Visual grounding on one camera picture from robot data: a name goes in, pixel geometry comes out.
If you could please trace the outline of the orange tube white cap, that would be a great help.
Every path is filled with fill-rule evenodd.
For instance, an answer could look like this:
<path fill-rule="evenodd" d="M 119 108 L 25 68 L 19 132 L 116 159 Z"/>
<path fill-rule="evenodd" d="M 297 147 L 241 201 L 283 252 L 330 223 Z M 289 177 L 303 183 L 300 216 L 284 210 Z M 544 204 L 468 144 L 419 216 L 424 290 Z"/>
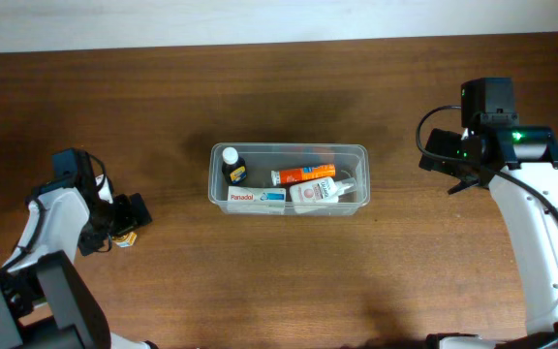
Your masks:
<path fill-rule="evenodd" d="M 335 175 L 335 166 L 333 164 L 325 164 L 313 167 L 301 167 L 296 169 L 271 171 L 270 179 L 271 183 L 274 186 L 278 186 Z"/>

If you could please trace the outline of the gold lid small jar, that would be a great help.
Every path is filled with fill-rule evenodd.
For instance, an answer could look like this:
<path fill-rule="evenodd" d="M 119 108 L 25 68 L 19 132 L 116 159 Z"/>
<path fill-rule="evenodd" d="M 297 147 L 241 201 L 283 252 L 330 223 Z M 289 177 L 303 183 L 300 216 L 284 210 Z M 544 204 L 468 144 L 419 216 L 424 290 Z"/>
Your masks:
<path fill-rule="evenodd" d="M 126 248 L 132 247 L 135 244 L 137 237 L 138 236 L 135 232 L 129 232 L 123 236 L 113 237 L 111 241 L 118 247 Z"/>

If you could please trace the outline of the white Panadol box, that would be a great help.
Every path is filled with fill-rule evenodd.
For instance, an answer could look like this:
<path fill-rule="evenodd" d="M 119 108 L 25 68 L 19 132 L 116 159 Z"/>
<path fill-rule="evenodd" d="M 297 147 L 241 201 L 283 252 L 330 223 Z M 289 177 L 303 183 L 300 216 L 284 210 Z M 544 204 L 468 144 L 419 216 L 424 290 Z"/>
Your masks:
<path fill-rule="evenodd" d="M 287 193 L 283 188 L 230 186 L 227 211 L 251 214 L 283 214 Z"/>

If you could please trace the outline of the white calamine lotion bottle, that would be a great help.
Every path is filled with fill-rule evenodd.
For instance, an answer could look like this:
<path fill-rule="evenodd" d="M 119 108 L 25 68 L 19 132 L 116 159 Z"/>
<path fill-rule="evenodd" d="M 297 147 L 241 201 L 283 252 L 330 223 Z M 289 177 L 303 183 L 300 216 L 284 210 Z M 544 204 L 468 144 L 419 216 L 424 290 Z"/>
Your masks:
<path fill-rule="evenodd" d="M 338 204 L 341 196 L 357 190 L 357 181 L 347 178 L 335 181 L 322 177 L 290 187 L 290 197 L 296 214 L 304 214 Z"/>

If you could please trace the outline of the dark bottle white cap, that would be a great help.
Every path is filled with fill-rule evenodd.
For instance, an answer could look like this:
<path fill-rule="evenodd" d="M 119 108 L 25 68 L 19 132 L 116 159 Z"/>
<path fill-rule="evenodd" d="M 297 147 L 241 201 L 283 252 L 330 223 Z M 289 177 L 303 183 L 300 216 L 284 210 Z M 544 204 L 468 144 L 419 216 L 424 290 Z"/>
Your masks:
<path fill-rule="evenodd" d="M 245 160 L 234 147 L 226 147 L 222 152 L 222 174 L 229 185 L 239 185 L 247 176 Z"/>

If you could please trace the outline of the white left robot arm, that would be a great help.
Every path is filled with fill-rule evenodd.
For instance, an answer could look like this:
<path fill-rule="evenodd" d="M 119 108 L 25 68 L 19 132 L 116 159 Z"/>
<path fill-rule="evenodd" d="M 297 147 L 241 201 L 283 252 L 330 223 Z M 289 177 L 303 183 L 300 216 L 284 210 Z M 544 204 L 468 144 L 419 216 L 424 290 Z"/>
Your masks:
<path fill-rule="evenodd" d="M 90 211 L 76 188 L 30 200 L 14 252 L 0 268 L 0 348 L 154 348 L 113 333 L 74 267 Z"/>

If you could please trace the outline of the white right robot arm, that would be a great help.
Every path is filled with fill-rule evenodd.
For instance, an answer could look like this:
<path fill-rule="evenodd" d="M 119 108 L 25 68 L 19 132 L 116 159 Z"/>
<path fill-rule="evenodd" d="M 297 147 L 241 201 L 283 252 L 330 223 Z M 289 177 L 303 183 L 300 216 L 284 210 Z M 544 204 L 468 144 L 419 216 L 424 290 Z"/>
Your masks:
<path fill-rule="evenodd" d="M 458 178 L 452 193 L 489 191 L 501 211 L 526 307 L 525 336 L 485 340 L 450 334 L 440 348 L 558 348 L 558 142 L 541 126 L 435 129 L 418 142 L 420 166 Z"/>

